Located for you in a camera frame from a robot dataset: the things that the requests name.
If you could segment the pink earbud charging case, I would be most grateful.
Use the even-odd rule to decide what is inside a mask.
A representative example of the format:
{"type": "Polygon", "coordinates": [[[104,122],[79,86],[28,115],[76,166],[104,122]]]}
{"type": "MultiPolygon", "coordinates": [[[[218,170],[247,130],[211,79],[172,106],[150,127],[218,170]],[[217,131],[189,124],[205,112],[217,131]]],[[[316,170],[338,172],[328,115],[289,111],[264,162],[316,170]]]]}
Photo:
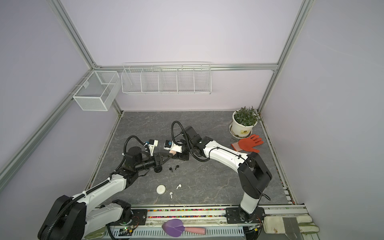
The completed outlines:
{"type": "Polygon", "coordinates": [[[178,152],[175,151],[175,150],[170,150],[169,153],[172,154],[172,155],[174,156],[174,155],[176,155],[178,152]]]}

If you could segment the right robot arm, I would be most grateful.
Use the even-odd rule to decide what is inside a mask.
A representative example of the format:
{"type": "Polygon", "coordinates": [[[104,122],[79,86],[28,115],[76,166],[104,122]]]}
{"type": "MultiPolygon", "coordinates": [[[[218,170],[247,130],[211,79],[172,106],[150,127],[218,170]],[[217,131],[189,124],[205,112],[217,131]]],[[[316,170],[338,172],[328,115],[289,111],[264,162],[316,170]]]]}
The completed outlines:
{"type": "Polygon", "coordinates": [[[261,198],[270,200],[264,194],[273,176],[258,153],[240,153],[222,146],[209,137],[201,138],[193,127],[186,128],[179,121],[171,124],[172,142],[181,147],[182,154],[192,156],[199,162],[217,161],[238,173],[244,191],[238,208],[239,222],[250,223],[259,217],[257,211],[261,198]]]}

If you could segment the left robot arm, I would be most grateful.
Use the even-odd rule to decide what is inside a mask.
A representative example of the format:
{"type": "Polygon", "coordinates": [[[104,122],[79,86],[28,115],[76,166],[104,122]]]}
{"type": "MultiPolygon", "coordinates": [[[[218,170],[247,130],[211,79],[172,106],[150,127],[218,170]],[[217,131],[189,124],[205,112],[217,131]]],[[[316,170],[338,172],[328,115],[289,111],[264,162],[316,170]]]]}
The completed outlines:
{"type": "Polygon", "coordinates": [[[123,160],[102,183],[80,194],[63,195],[53,204],[38,233],[40,240],[81,240],[110,223],[130,223],[134,217],[131,205],[115,200],[100,205],[109,197],[130,187],[139,177],[139,172],[153,168],[160,172],[168,160],[178,157],[182,146],[167,141],[165,152],[156,153],[156,140],[139,141],[139,147],[123,148],[123,160]]]}

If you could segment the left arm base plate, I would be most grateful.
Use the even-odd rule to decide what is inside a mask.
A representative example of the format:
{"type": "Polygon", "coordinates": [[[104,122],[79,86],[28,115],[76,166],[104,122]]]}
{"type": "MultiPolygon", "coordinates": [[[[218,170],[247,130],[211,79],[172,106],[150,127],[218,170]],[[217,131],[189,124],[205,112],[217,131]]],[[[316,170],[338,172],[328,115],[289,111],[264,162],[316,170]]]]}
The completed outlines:
{"type": "Polygon", "coordinates": [[[147,209],[133,209],[123,212],[119,225],[121,226],[143,226],[147,220],[147,209]]]}

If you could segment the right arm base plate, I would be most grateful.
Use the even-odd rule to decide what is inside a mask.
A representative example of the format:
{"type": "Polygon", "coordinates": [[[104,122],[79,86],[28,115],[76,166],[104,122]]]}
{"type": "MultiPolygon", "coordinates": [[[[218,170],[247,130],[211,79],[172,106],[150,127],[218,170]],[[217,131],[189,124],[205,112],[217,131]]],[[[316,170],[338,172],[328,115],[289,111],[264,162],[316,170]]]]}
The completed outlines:
{"type": "Polygon", "coordinates": [[[226,208],[225,217],[228,224],[262,224],[266,216],[264,208],[257,207],[252,214],[241,207],[226,208]]]}

